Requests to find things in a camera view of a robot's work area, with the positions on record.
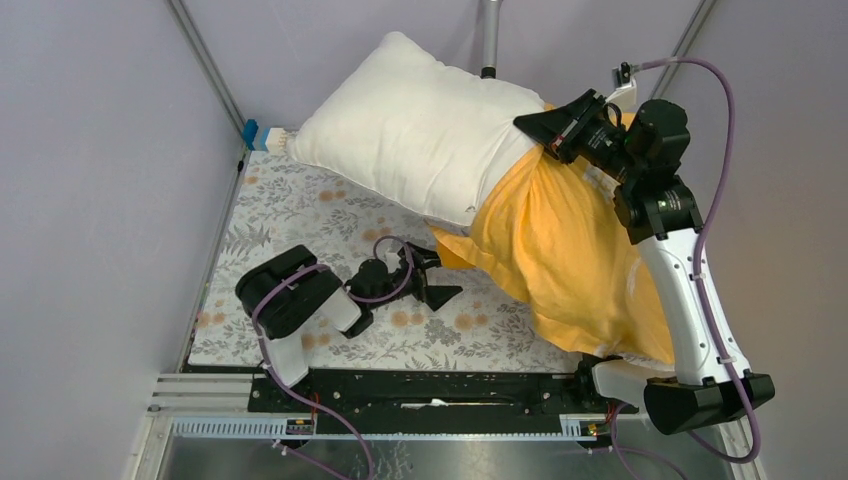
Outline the white pillow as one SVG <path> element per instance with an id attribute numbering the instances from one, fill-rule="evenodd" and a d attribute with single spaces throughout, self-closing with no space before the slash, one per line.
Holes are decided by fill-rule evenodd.
<path id="1" fill-rule="evenodd" d="M 289 156 L 408 210 L 472 224 L 534 142 L 513 124 L 533 90 L 448 66 L 390 32 L 287 143 Z"/>

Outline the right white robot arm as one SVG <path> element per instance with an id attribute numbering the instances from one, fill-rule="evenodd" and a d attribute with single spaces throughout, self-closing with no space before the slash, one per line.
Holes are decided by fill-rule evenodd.
<path id="1" fill-rule="evenodd" d="M 616 182 L 616 216 L 652 276 L 671 334 L 672 374 L 603 360 L 575 382 L 577 405 L 597 412 L 617 399 L 673 435 L 738 420 L 771 400 L 771 377 L 751 369 L 726 321 L 704 252 L 707 228 L 678 175 L 690 142 L 685 110 L 653 99 L 625 123 L 588 90 L 514 125 L 557 161 L 584 158 Z"/>

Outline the orange pillowcase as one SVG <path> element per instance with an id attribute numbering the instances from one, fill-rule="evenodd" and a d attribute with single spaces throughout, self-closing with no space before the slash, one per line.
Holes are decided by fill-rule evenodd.
<path id="1" fill-rule="evenodd" d="M 669 327 L 638 249 L 584 158 L 563 165 L 535 144 L 513 161 L 467 235 L 430 228 L 445 267 L 476 267 L 529 305 L 534 329 L 571 352 L 672 364 Z"/>

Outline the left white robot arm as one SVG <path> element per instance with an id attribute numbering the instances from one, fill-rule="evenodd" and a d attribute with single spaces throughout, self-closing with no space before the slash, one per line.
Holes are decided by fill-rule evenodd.
<path id="1" fill-rule="evenodd" d="M 396 267 L 378 256 L 377 246 L 385 241 L 399 244 Z M 275 380 L 272 398 L 285 410 L 299 410 L 309 401 L 311 387 L 304 378 L 310 366 L 300 337 L 313 316 L 329 320 L 350 339 L 373 324 L 374 310 L 389 303 L 412 297 L 437 311 L 463 292 L 457 285 L 429 282 L 428 271 L 442 266 L 435 251 L 392 235 L 375 245 L 373 256 L 346 281 L 297 245 L 237 282 L 235 295 L 259 339 L 263 366 Z"/>

